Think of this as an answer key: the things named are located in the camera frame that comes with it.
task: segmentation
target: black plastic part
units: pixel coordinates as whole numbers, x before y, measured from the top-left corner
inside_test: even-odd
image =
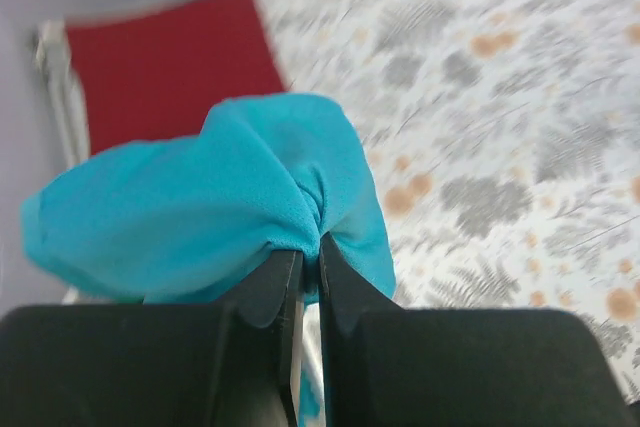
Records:
[[[635,427],[597,342],[557,311],[402,310],[330,237],[320,255],[329,427]]]
[[[302,255],[206,305],[26,307],[0,324],[3,427],[295,426]]]
[[[640,425],[640,400],[635,401],[633,404],[629,406],[629,410],[631,410],[631,415],[636,419],[636,423]]]

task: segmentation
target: gray leaf pattern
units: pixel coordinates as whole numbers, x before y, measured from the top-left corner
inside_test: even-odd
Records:
[[[492,268],[478,257],[479,269],[455,268],[456,280],[432,279],[426,294],[429,305],[437,308],[481,309],[512,305],[520,291],[517,279],[509,276],[501,264]]]
[[[258,3],[358,132],[397,302],[574,312],[640,397],[640,2]]]
[[[523,90],[533,89],[540,85],[543,70],[541,67],[532,67],[514,72],[511,77],[495,85],[493,95],[495,97],[513,95]]]
[[[548,128],[538,146],[537,181],[591,174],[602,166],[614,138],[615,131],[604,117],[568,120],[562,130]]]
[[[598,340],[605,357],[619,359],[633,341],[631,330],[626,325],[618,325],[610,319],[600,323],[587,314],[581,315],[580,319]]]
[[[393,3],[382,11],[376,50],[435,41],[456,15],[442,0]]]
[[[463,88],[471,87],[480,79],[480,68],[462,52],[454,52],[444,59],[442,70],[445,80]]]
[[[497,223],[512,224],[531,209],[531,196],[524,185],[499,184],[491,177],[459,177],[446,183],[442,206],[461,210],[456,225],[469,236],[484,238]]]
[[[552,12],[571,5],[575,1],[576,0],[529,0],[520,8],[528,13]]]
[[[422,59],[410,55],[393,57],[384,69],[384,80],[394,87],[411,87],[422,66]]]

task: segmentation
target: floral fabric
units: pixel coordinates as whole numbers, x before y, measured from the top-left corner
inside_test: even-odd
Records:
[[[396,300],[574,312],[640,398],[640,0],[259,1],[359,132]]]

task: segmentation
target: red cloth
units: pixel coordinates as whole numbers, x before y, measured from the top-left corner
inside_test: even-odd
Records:
[[[195,0],[161,13],[68,25],[91,154],[200,131],[212,105],[284,91],[253,0]]]

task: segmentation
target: floral bedsheet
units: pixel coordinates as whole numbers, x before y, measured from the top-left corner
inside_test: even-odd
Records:
[[[575,312],[640,398],[640,0],[259,2],[362,139],[396,300]]]

